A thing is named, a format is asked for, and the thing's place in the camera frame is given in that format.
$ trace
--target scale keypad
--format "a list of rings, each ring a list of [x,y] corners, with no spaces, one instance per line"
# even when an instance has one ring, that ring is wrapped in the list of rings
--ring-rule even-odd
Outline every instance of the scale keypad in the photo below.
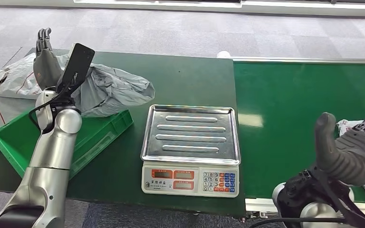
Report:
[[[203,172],[203,191],[236,192],[236,174]]]

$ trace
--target white wall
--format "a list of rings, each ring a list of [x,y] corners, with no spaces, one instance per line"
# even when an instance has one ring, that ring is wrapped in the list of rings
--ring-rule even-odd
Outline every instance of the white wall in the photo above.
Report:
[[[337,3],[332,5],[328,2],[288,2],[285,0],[253,0],[242,3],[145,0],[0,0],[0,5],[365,16],[365,4]]]

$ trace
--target stainless steel tray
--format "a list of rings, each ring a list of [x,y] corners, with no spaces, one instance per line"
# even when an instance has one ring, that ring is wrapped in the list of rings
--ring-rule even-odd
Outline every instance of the stainless steel tray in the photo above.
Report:
[[[150,106],[141,158],[143,161],[240,164],[234,110]]]

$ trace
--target red digital display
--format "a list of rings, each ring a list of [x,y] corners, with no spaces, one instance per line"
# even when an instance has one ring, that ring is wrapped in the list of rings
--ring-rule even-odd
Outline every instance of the red digital display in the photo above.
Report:
[[[153,178],[173,178],[173,171],[171,170],[152,170],[152,177]]]
[[[194,171],[176,170],[174,171],[174,179],[193,180]]]
[[[173,189],[193,190],[194,182],[176,180],[173,182]]]

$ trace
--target gray plastic bag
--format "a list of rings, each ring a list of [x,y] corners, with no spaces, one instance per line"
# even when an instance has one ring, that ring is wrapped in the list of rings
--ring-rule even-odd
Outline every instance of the gray plastic bag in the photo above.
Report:
[[[57,59],[64,69],[67,55]],[[91,64],[86,80],[72,97],[82,116],[105,117],[151,101],[154,88],[143,77],[102,64]]]

